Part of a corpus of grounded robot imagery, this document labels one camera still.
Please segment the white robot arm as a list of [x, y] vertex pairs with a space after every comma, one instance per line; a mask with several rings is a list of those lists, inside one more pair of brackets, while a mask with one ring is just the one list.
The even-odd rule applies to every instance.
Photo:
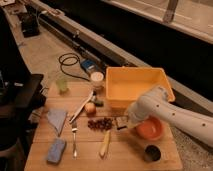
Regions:
[[125, 113], [129, 127], [155, 116], [213, 147], [213, 117], [172, 105], [168, 102], [167, 90], [162, 86], [142, 93], [127, 107]]

